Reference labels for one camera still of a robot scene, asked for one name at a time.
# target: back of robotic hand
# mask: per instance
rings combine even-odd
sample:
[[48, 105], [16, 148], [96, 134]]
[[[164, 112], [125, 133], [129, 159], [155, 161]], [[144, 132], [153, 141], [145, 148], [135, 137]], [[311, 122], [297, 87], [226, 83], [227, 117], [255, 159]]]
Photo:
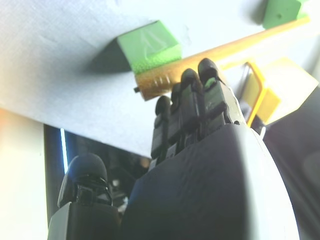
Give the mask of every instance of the back of robotic hand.
[[132, 190], [122, 240], [298, 240], [265, 144], [209, 59], [159, 98], [149, 172]]

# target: yellow block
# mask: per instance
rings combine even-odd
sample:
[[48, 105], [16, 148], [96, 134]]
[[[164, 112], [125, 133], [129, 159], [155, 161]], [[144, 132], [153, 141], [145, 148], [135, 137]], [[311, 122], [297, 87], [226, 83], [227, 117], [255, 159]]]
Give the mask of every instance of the yellow block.
[[[297, 110], [319, 84], [303, 68], [285, 57], [258, 67], [265, 78], [266, 93], [256, 114], [265, 124]], [[251, 74], [242, 98], [253, 108], [260, 91], [255, 75]]]

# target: green cube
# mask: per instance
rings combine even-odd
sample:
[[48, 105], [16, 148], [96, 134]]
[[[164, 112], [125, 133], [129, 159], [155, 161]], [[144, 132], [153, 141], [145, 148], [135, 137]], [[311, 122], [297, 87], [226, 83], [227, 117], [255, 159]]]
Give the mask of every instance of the green cube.
[[181, 45], [162, 22], [156, 21], [117, 37], [135, 74], [181, 59]]
[[263, 19], [263, 27], [270, 29], [307, 16], [308, 14], [303, 8], [307, 1], [308, 0], [268, 0]]

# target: yellow handle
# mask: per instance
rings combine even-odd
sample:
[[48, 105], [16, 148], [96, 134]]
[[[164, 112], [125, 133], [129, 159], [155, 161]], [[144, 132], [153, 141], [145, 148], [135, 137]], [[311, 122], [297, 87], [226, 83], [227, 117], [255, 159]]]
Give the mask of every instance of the yellow handle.
[[258, 66], [254, 62], [249, 61], [249, 62], [247, 62], [247, 64], [252, 69], [252, 72], [253, 72], [255, 79], [258, 83], [258, 86], [260, 88], [258, 95], [256, 97], [256, 100], [252, 106], [252, 111], [251, 111], [250, 116], [248, 118], [248, 121], [246, 123], [248, 125], [248, 127], [251, 127], [251, 124], [254, 121], [255, 116], [257, 115], [257, 112], [261, 106], [261, 103], [264, 100], [264, 97], [267, 93], [267, 86], [266, 86], [267, 83], [266, 83], [266, 79], [263, 76], [262, 72], [260, 71], [260, 69], [258, 68]]

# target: wooden rod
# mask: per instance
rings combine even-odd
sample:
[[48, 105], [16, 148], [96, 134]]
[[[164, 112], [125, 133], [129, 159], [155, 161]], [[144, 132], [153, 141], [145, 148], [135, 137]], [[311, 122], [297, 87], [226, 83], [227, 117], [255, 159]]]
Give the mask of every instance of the wooden rod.
[[170, 92], [172, 86], [181, 81], [184, 70], [197, 70], [199, 62], [204, 58], [211, 59], [222, 70], [226, 70], [319, 33], [320, 28], [309, 17], [304, 17], [148, 70], [136, 75], [135, 80], [142, 97], [149, 100]]

